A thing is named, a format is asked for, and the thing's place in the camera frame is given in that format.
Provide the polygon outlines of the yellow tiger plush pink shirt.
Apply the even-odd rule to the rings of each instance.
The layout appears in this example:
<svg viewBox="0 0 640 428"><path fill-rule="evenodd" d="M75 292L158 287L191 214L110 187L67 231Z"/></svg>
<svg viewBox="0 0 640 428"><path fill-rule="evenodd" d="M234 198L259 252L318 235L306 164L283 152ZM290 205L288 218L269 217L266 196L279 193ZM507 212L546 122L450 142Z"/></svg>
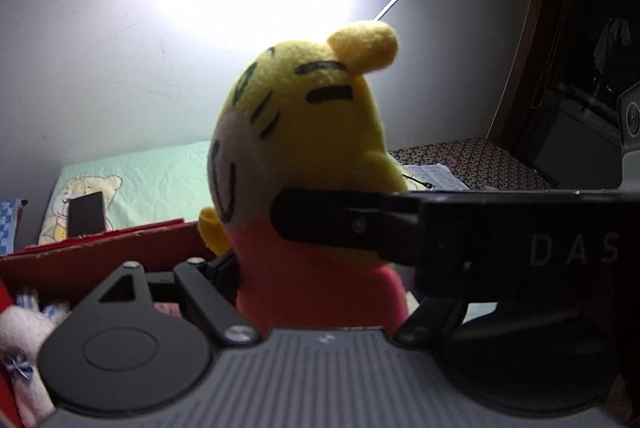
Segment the yellow tiger plush pink shirt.
<svg viewBox="0 0 640 428"><path fill-rule="evenodd" d="M259 53L232 84L207 155L213 203L198 232L231 249L235 307L259 333L275 328L378 327L408 318L406 291L373 252L292 242L270 207L289 188L403 193L367 74L394 62L392 26L365 21L322 42L286 40Z"/></svg>

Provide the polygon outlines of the white printed paper sheet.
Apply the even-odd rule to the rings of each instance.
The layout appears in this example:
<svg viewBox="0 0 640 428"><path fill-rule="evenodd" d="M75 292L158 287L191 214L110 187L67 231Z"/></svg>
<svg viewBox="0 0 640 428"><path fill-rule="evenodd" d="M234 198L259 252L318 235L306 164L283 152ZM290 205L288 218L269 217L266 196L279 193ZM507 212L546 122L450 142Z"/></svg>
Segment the white printed paper sheet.
<svg viewBox="0 0 640 428"><path fill-rule="evenodd" d="M411 191L467 191L469 189L443 164L405 165L402 167L402 175Z"/></svg>

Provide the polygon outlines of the dark floral patterned cloth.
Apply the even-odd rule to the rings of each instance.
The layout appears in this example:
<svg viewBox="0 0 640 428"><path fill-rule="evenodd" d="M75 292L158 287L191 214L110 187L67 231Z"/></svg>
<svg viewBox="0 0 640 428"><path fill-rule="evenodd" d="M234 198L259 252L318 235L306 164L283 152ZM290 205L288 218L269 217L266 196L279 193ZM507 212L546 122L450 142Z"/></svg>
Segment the dark floral patterned cloth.
<svg viewBox="0 0 640 428"><path fill-rule="evenodd" d="M390 151L401 165L442 164L471 190L550 190L552 183L503 148L472 138Z"/></svg>

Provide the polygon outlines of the cartoon print bed sheet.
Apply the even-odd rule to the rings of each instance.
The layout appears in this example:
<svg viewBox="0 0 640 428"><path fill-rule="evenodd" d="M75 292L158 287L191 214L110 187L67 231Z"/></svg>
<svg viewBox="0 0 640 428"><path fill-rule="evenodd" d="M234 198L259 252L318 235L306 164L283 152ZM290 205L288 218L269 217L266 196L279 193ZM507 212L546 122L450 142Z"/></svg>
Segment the cartoon print bed sheet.
<svg viewBox="0 0 640 428"><path fill-rule="evenodd" d="M64 167L38 243L65 240L68 203L95 192L103 193L109 230L171 219L196 220L201 209L212 203L206 177L208 149L204 141Z"/></svg>

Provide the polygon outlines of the red cardboard box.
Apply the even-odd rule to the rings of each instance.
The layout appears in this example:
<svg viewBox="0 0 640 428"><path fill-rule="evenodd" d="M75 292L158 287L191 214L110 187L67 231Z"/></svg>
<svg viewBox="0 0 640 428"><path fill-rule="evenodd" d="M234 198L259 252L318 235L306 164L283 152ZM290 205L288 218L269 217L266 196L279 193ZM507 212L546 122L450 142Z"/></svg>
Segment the red cardboard box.
<svg viewBox="0 0 640 428"><path fill-rule="evenodd" d="M212 257L194 224L167 222L2 258L11 292L72 306L36 351L37 426L215 426Z"/></svg>

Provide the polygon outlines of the black smartphone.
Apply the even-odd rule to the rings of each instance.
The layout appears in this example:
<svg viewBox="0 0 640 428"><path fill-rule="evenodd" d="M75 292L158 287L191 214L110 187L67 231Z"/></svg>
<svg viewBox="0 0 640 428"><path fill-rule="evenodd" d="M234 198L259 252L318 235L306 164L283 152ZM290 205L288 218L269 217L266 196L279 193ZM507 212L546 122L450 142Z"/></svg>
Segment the black smartphone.
<svg viewBox="0 0 640 428"><path fill-rule="evenodd" d="M68 203L67 236L82 237L106 231L102 192L79 196Z"/></svg>

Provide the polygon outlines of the black speaker device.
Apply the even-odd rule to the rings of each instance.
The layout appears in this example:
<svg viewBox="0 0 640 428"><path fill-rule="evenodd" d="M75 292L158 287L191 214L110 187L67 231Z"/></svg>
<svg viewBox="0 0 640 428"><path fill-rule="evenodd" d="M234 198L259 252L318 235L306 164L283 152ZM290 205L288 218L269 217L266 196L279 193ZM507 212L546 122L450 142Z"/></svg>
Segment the black speaker device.
<svg viewBox="0 0 640 428"><path fill-rule="evenodd" d="M640 188L640 82L618 99L620 111L620 148L622 149L622 191L639 192Z"/></svg>

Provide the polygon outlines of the blue white floral towel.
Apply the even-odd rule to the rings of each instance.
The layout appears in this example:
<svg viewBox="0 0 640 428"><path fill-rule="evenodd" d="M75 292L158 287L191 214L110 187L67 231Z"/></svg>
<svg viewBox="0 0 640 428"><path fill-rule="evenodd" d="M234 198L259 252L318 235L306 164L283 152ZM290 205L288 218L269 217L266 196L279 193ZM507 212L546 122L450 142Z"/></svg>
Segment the blue white floral towel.
<svg viewBox="0 0 640 428"><path fill-rule="evenodd" d="M0 202L0 256L14 252L14 243L18 229L18 215L23 203L19 198Z"/></svg>

